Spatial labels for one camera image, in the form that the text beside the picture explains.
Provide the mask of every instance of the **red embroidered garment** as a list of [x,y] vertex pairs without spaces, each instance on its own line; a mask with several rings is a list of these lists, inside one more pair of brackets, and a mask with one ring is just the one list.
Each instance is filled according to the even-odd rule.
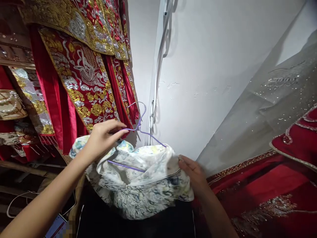
[[24,22],[32,24],[41,91],[57,144],[67,154],[75,138],[95,123],[116,118],[132,128],[139,112],[136,104],[128,108],[135,102],[135,89],[124,2],[61,3],[26,0],[20,11]]
[[[274,151],[208,179],[240,237],[315,237],[316,174]],[[197,237],[210,237],[198,200]]]

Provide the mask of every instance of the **hand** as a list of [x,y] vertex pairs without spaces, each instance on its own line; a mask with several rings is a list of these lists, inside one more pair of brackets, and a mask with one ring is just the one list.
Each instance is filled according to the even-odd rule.
[[100,155],[111,149],[119,138],[129,132],[128,130],[120,131],[122,128],[126,128],[126,125],[115,119],[95,124],[85,147],[80,151],[85,155],[83,156],[85,162],[91,164]]
[[186,156],[180,155],[179,158],[179,167],[190,177],[195,195],[201,198],[206,193],[211,192],[206,181],[206,175],[200,165]]

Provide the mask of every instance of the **pearl embroidery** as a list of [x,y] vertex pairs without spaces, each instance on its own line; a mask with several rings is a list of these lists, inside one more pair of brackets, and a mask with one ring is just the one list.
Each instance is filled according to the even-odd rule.
[[10,101],[14,102],[12,108],[7,110],[0,110],[0,112],[9,113],[9,112],[15,111],[17,109],[18,102],[22,105],[22,108],[25,109],[25,107],[23,106],[22,100],[20,99],[18,94],[14,91],[10,91],[10,97],[8,97],[7,99],[0,99],[0,104],[4,104]]

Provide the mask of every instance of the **white wall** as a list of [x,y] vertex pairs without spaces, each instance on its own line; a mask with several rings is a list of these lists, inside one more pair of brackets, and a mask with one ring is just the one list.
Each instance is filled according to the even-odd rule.
[[[161,70],[155,137],[197,159],[303,2],[178,0]],[[128,11],[136,92],[148,104],[159,1],[129,1]],[[146,139],[139,135],[137,147]]]
[[[125,1],[128,8],[130,44],[132,54],[132,73],[137,99],[146,105],[150,98],[153,58],[155,52],[160,1]],[[137,147],[144,146],[145,134],[130,133],[126,140]]]

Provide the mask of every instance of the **patterned cloth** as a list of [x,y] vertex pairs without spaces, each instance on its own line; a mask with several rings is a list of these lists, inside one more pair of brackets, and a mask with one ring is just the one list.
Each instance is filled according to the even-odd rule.
[[[70,157],[85,146],[89,136],[77,138]],[[144,173],[108,163],[112,160],[145,170]],[[175,200],[192,201],[190,178],[180,170],[178,156],[166,145],[144,146],[134,151],[122,141],[98,163],[86,170],[97,194],[109,205],[119,208],[127,219],[145,219],[174,206]]]

